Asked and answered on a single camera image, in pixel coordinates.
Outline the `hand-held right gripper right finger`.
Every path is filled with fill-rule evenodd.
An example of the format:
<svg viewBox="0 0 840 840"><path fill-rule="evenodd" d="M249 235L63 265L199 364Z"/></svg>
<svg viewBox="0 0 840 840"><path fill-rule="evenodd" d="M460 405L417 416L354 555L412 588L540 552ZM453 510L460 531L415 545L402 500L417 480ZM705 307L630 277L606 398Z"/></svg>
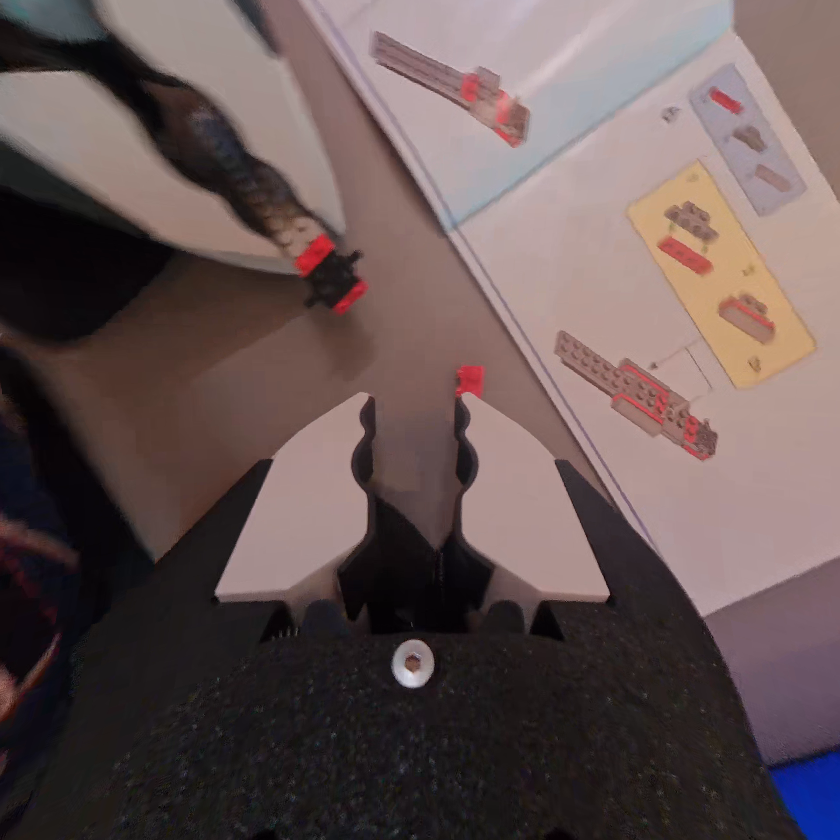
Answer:
<svg viewBox="0 0 840 840"><path fill-rule="evenodd" d="M477 464L459 530L491 567L482 600L606 602L610 591L550 451L476 395L456 406Z"/></svg>

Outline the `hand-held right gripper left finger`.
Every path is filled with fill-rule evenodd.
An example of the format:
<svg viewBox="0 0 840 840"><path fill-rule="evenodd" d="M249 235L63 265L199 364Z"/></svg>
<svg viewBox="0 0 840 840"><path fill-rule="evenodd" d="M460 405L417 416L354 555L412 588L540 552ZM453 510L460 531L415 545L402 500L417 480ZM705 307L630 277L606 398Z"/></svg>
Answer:
<svg viewBox="0 0 840 840"><path fill-rule="evenodd" d="M358 392L276 451L215 589L219 601L339 601L338 569L369 530L353 456L374 429Z"/></svg>

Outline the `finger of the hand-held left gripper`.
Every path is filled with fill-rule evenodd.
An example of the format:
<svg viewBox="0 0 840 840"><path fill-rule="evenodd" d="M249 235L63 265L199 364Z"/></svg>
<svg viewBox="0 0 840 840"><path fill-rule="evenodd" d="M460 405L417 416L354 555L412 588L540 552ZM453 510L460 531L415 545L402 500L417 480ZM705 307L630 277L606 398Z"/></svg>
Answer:
<svg viewBox="0 0 840 840"><path fill-rule="evenodd" d="M248 150L344 234L333 167L291 63L266 45L234 2L104 1L98 11L135 54L207 95Z"/></svg>
<svg viewBox="0 0 840 840"><path fill-rule="evenodd" d="M2 137L154 241L271 274L288 258L160 155L104 87L72 71L2 75Z"/></svg>

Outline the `black lego piece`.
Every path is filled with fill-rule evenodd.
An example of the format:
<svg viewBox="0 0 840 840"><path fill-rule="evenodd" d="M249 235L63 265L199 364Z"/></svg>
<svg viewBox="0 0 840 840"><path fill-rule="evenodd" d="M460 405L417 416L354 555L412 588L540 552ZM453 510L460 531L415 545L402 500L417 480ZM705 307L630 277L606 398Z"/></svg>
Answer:
<svg viewBox="0 0 840 840"><path fill-rule="evenodd" d="M304 278L309 289L304 306L323 306L332 310L335 303L352 288L357 279L362 279L356 273L356 264L362 256L363 252L358 249L348 255L332 251L325 256Z"/></svg>

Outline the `open lego instruction booklet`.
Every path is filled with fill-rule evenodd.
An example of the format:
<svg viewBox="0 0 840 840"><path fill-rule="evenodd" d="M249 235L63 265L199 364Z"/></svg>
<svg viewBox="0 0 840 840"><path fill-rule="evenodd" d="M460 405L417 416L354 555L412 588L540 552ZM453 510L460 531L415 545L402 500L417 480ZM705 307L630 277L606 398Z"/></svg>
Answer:
<svg viewBox="0 0 840 840"><path fill-rule="evenodd" d="M733 2L302 2L702 614L838 560L838 201Z"/></svg>

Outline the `blue plastic bin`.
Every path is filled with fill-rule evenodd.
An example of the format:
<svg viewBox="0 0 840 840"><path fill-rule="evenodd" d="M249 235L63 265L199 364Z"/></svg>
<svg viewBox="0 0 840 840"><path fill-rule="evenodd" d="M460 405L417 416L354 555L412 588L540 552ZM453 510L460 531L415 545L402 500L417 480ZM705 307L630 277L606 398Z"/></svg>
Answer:
<svg viewBox="0 0 840 840"><path fill-rule="evenodd" d="M839 748L770 768L770 776L806 838L839 838Z"/></svg>

